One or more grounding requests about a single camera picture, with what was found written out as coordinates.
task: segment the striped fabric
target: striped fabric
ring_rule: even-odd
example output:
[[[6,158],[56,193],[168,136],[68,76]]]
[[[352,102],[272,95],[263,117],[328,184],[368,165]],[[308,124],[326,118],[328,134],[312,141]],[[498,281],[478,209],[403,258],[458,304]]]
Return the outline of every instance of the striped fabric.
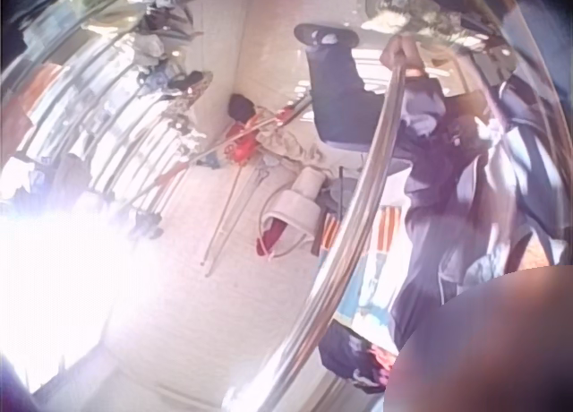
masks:
[[[368,312],[369,303],[376,294],[378,279],[386,263],[387,254],[392,246],[392,241],[398,235],[401,215],[401,208],[390,206],[380,208],[376,214],[361,258],[355,266],[334,315],[336,321],[352,330],[355,330],[356,317],[360,313]],[[333,216],[328,215],[322,237],[321,264],[332,248],[339,229],[340,223]],[[386,314],[387,312],[384,310],[378,312],[373,315],[376,318],[376,324],[386,326],[389,323],[389,314]]]
[[[366,248],[364,253],[373,251],[372,249],[372,235],[377,236],[376,251],[379,253],[388,253],[390,246],[392,245],[392,239],[396,236],[398,228],[400,227],[400,216],[402,210],[395,207],[383,207],[379,210],[376,219],[374,220],[374,226],[372,232],[368,236],[366,241]],[[336,238],[338,231],[340,229],[340,223],[334,218],[333,215],[329,214],[324,225],[324,233],[322,235],[322,250],[329,251],[334,244],[334,239]]]

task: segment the bright light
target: bright light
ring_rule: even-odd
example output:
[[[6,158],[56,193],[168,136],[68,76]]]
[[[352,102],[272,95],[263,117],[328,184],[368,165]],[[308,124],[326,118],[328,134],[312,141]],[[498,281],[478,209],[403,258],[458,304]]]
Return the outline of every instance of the bright light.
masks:
[[[128,248],[97,216],[1,224],[0,348],[33,392],[62,358],[73,365],[98,344],[127,279]]]

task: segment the dark jacket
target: dark jacket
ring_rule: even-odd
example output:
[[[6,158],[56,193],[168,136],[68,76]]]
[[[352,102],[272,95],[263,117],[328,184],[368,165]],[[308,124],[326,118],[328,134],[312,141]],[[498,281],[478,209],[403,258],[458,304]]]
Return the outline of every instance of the dark jacket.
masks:
[[[467,142],[454,148],[440,138],[440,85],[427,78],[406,83],[407,127],[398,146],[411,148],[406,229],[413,253],[391,309],[398,349],[446,301],[504,274],[509,254],[529,235],[539,237],[550,264],[570,261],[570,178],[550,156],[550,136],[532,95],[512,77],[499,99],[509,129],[489,149]]]

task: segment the metal pole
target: metal pole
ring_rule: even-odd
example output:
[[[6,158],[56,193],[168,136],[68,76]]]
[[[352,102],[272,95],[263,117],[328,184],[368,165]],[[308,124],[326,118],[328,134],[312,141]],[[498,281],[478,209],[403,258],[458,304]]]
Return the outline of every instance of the metal pole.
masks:
[[[119,181],[119,178],[122,176],[122,174],[124,173],[124,171],[127,169],[127,166],[129,166],[129,163],[132,161],[133,157],[135,156],[135,154],[137,154],[137,151],[140,150],[141,146],[143,145],[143,143],[145,141],[147,141],[147,139],[150,137],[150,135],[157,130],[156,127],[160,127],[161,123],[154,123],[153,126],[151,126],[150,128],[148,128],[147,130],[145,130],[143,132],[143,135],[141,136],[140,140],[135,144],[135,147],[132,149],[132,153],[129,154],[129,156],[127,157],[127,159],[124,161],[124,163],[122,163],[121,166],[118,166],[117,171],[114,173],[114,179],[107,185],[107,189],[108,190],[112,190],[114,188],[114,186],[117,184],[117,181]],[[169,131],[169,127],[166,126],[166,130],[164,130],[164,134],[167,133]],[[137,170],[135,171],[135,173],[133,173],[133,178],[135,178],[137,176],[137,174],[139,173],[140,169],[141,169],[142,164],[137,168]]]
[[[330,250],[291,335],[255,380],[224,405],[232,412],[271,412],[326,332],[360,259],[381,201],[394,150],[402,99],[404,62],[395,67],[364,171],[340,232]]]
[[[146,133],[145,136],[140,140],[139,144],[133,149],[132,154],[130,155],[129,159],[126,160],[125,164],[124,164],[124,169],[122,171],[122,173],[125,171],[125,169],[127,168],[127,166],[129,165],[129,163],[132,162],[132,160],[135,158],[135,156],[138,154],[140,148],[143,146],[143,144],[145,143],[145,141],[147,141],[151,135],[153,134],[153,132],[157,131],[157,129],[155,129],[155,127],[150,128]],[[135,171],[132,173],[132,181],[125,187],[126,191],[129,191],[129,189],[131,188],[131,185],[133,183],[133,180],[137,177],[137,175],[139,175],[139,173],[141,172],[141,169],[143,168],[143,166],[145,165],[146,162],[148,162],[151,158],[151,154],[153,154],[153,151],[157,149],[157,147],[159,146],[159,144],[163,141],[163,138],[165,136],[167,136],[167,134],[170,132],[170,128],[169,127],[165,127],[165,130],[163,130],[163,132],[161,132],[161,135],[159,136],[158,140],[153,143],[153,146],[151,146],[150,151],[147,153],[147,155],[143,158],[143,160],[141,161],[140,165],[135,169]],[[147,181],[147,178],[149,177],[150,173],[151,173],[151,168],[149,169],[148,174],[146,175],[146,178],[143,180],[143,183],[145,183]]]
[[[125,76],[125,74],[130,71],[130,69],[132,67],[133,67],[133,64],[129,64],[127,67],[125,67],[108,85],[106,85],[106,87],[102,91],[99,92],[99,94],[97,96],[95,96],[93,98],[91,103],[83,109],[80,116],[75,121],[73,121],[73,123],[71,123],[68,126],[67,130],[64,132],[64,136],[62,136],[60,143],[56,146],[56,153],[54,155],[55,158],[62,151],[62,148],[65,146],[65,143],[66,143],[68,137],[70,137],[70,134],[73,133],[73,131],[76,129],[76,127],[79,124],[81,124],[86,119],[86,117],[88,117],[89,114],[94,113],[94,109],[98,105],[98,103],[119,82],[119,80],[122,79]],[[45,144],[42,143],[38,152],[41,152],[44,149],[44,147],[45,147]]]
[[[143,182],[141,182],[141,185],[140,185],[140,187],[137,189],[137,192],[136,192],[136,193],[138,193],[139,191],[141,191],[141,189],[149,182],[151,173],[153,173],[154,170],[155,170],[155,171],[158,171],[159,174],[161,175],[161,174],[166,170],[167,166],[169,166],[169,164],[171,164],[171,161],[173,161],[173,160],[175,159],[177,149],[179,148],[179,145],[181,145],[181,143],[179,143],[179,142],[177,142],[177,141],[178,141],[178,138],[177,138],[177,137],[173,138],[173,139],[171,140],[171,142],[165,147],[165,149],[163,149],[163,151],[161,152],[161,155],[160,155],[159,158],[158,158],[157,165],[159,165],[159,162],[160,162],[163,158],[166,157],[166,154],[167,154],[167,152],[168,152],[169,150],[172,150],[172,149],[173,149],[173,150],[174,150],[174,154],[171,154],[170,156],[168,156],[168,157],[167,157],[167,161],[166,161],[165,163],[163,163],[162,166],[161,166],[159,169],[155,170],[155,169],[150,168],[148,174],[145,176],[145,179],[143,180]],[[143,204],[145,203],[145,201],[146,201],[146,198],[142,199],[142,200],[141,200],[141,204],[138,205],[138,207],[139,207],[140,210],[143,209]]]
[[[36,122],[36,129],[39,130],[39,128],[42,126],[42,124],[44,124],[44,121],[46,121],[46,119],[49,117],[49,115],[52,113],[52,111],[54,110],[54,107],[56,106],[56,103],[59,101],[59,99],[72,87],[72,85],[75,83],[75,81],[83,75],[83,73],[88,70],[91,66],[93,66],[96,61],[98,60],[98,58],[100,58],[108,49],[110,49],[113,45],[115,45],[115,43],[117,41],[119,41],[119,39],[121,39],[123,36],[125,36],[127,33],[129,33],[130,31],[132,31],[133,29],[129,29],[128,31],[123,31],[119,34],[117,34],[117,36],[115,36],[113,39],[111,39],[109,41],[109,43],[107,43],[102,49],[100,49],[96,55],[91,56],[90,58],[88,58],[88,60],[85,62],[85,64],[83,64],[74,74],[73,76],[70,78],[70,81],[68,81],[64,87],[57,92],[57,94],[55,94],[54,99],[52,100],[52,102],[49,104],[49,106],[46,108],[46,110],[44,110],[44,113],[42,114],[42,116],[39,118],[39,120]],[[98,69],[95,73],[93,73],[88,79],[86,79],[86,81],[91,81],[97,74],[101,73],[103,71],[103,69]],[[36,134],[33,134],[30,139],[29,142],[32,141],[32,139],[35,137]],[[28,147],[30,146],[29,143],[27,143],[27,146],[24,147],[24,150],[27,150]]]
[[[98,175],[91,181],[91,185],[95,188],[98,185],[99,179],[101,179],[101,177],[104,175],[104,173],[106,173],[107,167],[109,166],[109,164],[111,163],[112,159],[114,159],[116,153],[119,151],[119,148],[124,144],[125,140],[127,140],[129,138],[129,135],[132,133],[132,131],[135,129],[135,127],[137,127],[139,125],[139,123],[143,120],[143,118],[145,118],[145,116],[147,116],[147,114],[151,111],[151,109],[153,109],[153,107],[155,105],[157,105],[159,103],[160,99],[155,100],[153,103],[151,103],[147,109],[145,109],[141,115],[139,115],[135,121],[133,121],[129,127],[127,127],[127,129],[125,129],[125,131],[119,136],[119,138],[117,139],[117,142],[114,145],[114,148],[111,150],[110,153],[110,157],[107,159],[107,161],[104,163],[104,166],[101,168],[101,170],[99,171]]]
[[[103,139],[106,133],[109,131],[111,127],[114,126],[115,122],[119,119],[122,113],[127,109],[129,105],[135,100],[135,98],[139,95],[141,89],[143,88],[144,84],[140,85],[138,89],[128,98],[123,105],[116,110],[114,115],[109,118],[105,124],[101,126],[101,130],[99,133],[96,134],[96,138],[91,143],[90,147],[86,149],[86,157],[93,156],[94,152],[96,151],[99,142]]]

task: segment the dark pants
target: dark pants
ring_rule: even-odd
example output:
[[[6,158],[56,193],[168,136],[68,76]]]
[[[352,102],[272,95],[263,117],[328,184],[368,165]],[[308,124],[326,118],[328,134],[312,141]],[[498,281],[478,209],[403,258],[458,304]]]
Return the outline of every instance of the dark pants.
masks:
[[[384,95],[364,89],[352,51],[340,45],[308,47],[314,123],[321,140],[341,150],[368,152],[382,110]],[[485,100],[479,93],[446,98],[443,123],[462,115],[481,116]],[[412,154],[398,134],[389,175],[408,167]]]

